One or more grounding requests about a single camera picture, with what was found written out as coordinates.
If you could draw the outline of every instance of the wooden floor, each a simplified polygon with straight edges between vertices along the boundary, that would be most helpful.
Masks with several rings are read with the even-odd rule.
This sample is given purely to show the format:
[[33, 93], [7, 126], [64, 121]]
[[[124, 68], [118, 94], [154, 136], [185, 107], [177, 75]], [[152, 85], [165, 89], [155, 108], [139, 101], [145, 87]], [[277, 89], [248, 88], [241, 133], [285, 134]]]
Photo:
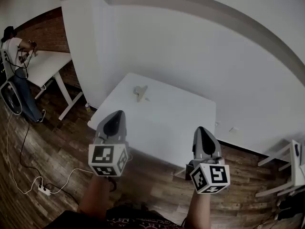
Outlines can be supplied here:
[[[33, 93], [38, 89], [32, 87]], [[59, 187], [76, 167], [90, 170], [87, 165], [88, 145], [92, 143], [94, 131], [87, 126], [93, 112], [87, 113], [82, 97], [63, 121], [58, 117], [66, 107], [55, 83], [41, 96], [39, 108], [47, 110], [42, 124], [31, 124], [22, 152], [23, 162], [40, 170], [43, 182]], [[23, 195], [12, 180], [7, 153], [6, 138], [10, 113], [0, 99], [0, 227], [1, 228], [43, 228], [64, 210], [76, 210], [76, 202], [64, 192], [50, 197], [38, 192], [37, 184], [27, 195]], [[38, 172], [23, 168], [19, 164], [19, 153], [27, 130], [23, 117], [13, 116], [9, 129], [9, 155], [18, 186], [27, 191]], [[255, 228], [275, 211], [275, 196], [255, 198], [259, 190], [275, 187], [287, 179], [285, 172], [278, 172], [282, 165], [276, 161], [257, 167], [262, 158], [236, 149], [222, 146], [226, 164], [230, 165], [230, 187], [212, 196], [212, 228], [241, 229]], [[174, 177], [175, 167], [148, 158], [132, 151], [124, 175], [118, 181], [118, 188], [111, 194], [109, 207], [121, 199], [145, 202], [149, 209], [155, 209], [167, 219], [181, 224], [188, 211], [193, 193], [191, 182]], [[90, 181], [91, 174], [75, 171], [65, 190], [80, 201]], [[277, 222], [273, 229], [296, 229], [301, 216]], [[275, 221], [270, 218], [264, 225], [269, 229]]]

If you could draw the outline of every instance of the white table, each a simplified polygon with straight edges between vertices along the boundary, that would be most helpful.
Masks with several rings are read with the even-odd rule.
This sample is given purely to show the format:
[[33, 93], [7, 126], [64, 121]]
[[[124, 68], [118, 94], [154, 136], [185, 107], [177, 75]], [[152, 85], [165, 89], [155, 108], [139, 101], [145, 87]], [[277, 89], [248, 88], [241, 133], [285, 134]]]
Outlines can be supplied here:
[[[133, 90], [145, 85], [148, 88], [138, 103]], [[125, 112], [130, 147], [179, 167], [193, 159], [197, 127], [203, 126], [212, 134], [215, 129], [214, 102], [133, 73], [115, 87], [88, 126], [96, 130], [100, 121], [117, 110]]]
[[77, 100], [82, 96], [80, 92], [73, 100], [62, 81], [59, 70], [71, 61], [71, 54], [66, 52], [52, 52], [52, 51], [37, 51], [37, 56], [31, 58], [28, 66], [28, 81], [41, 88], [40, 93], [35, 97], [37, 99], [51, 84], [46, 82], [54, 77], [64, 98], [68, 103], [68, 107], [62, 112], [59, 119], [62, 120], [68, 111], [73, 107]]
[[[295, 145], [297, 146], [297, 149], [299, 151], [299, 156], [296, 155]], [[281, 170], [284, 170], [284, 169], [290, 167], [291, 168], [291, 181], [288, 181], [287, 183], [280, 185], [278, 187], [275, 187], [273, 189], [256, 193], [256, 195], [255, 195], [256, 197], [266, 196], [266, 195], [269, 195], [269, 194], [272, 194], [275, 192], [282, 191], [277, 194], [278, 196], [281, 196], [283, 194], [292, 192], [292, 191], [298, 189], [299, 187], [305, 185], [305, 177], [300, 168], [301, 145], [299, 143], [297, 143], [295, 140], [292, 140], [290, 144], [283, 147], [281, 150], [279, 150], [274, 155], [258, 162], [257, 166], [262, 166], [275, 158], [279, 158], [279, 157], [283, 156], [286, 152], [290, 153], [290, 162], [288, 164], [280, 167], [278, 170], [281, 171]]]

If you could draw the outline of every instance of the person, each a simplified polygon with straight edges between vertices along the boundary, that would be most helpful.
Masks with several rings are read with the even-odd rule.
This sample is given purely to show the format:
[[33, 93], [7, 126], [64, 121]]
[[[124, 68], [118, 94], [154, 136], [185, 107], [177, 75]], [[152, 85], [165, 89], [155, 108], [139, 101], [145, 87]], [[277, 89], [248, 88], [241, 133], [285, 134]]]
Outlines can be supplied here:
[[93, 175], [77, 212], [65, 211], [45, 229], [53, 228], [160, 228], [210, 229], [211, 195], [198, 195], [195, 191], [184, 227], [165, 219], [156, 211], [134, 209], [127, 205], [107, 210], [111, 183], [104, 177]]
[[21, 38], [16, 37], [17, 33], [12, 26], [7, 27], [4, 30], [3, 38], [1, 39], [1, 49], [7, 50], [9, 54], [10, 60], [12, 60], [11, 64], [16, 65], [12, 66], [12, 70], [14, 72], [14, 76], [10, 79], [21, 98], [21, 104], [23, 112], [34, 122], [42, 122], [46, 111], [40, 111], [36, 106], [35, 99], [31, 95], [30, 88], [26, 81], [26, 73], [24, 72], [24, 66], [22, 66], [21, 62], [18, 58], [18, 47], [25, 48], [28, 50], [34, 50], [36, 46], [35, 43], [28, 43]]
[[296, 214], [304, 213], [305, 208], [303, 205], [303, 201], [305, 201], [305, 192], [299, 192], [298, 194], [288, 197], [284, 201], [278, 201], [277, 206], [280, 209], [283, 209], [280, 213], [276, 214], [275, 220], [282, 220], [287, 218], [292, 218]]

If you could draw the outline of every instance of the brick wall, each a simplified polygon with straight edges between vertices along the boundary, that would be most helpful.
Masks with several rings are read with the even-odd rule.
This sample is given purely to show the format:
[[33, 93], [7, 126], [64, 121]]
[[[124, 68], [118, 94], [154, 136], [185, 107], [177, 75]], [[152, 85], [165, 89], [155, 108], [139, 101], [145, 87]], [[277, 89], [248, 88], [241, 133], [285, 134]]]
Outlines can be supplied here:
[[[70, 52], [61, 8], [41, 14], [16, 28], [17, 37], [37, 43], [37, 50]], [[60, 74], [64, 83], [81, 88], [73, 62], [67, 63]]]

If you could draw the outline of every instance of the power strip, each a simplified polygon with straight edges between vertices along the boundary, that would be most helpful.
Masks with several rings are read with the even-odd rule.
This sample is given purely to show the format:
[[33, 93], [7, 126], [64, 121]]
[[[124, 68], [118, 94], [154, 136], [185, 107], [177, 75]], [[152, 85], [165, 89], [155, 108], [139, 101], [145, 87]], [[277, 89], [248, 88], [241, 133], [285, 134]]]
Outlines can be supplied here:
[[38, 191], [43, 192], [47, 196], [51, 195], [51, 191], [41, 185], [38, 185]]

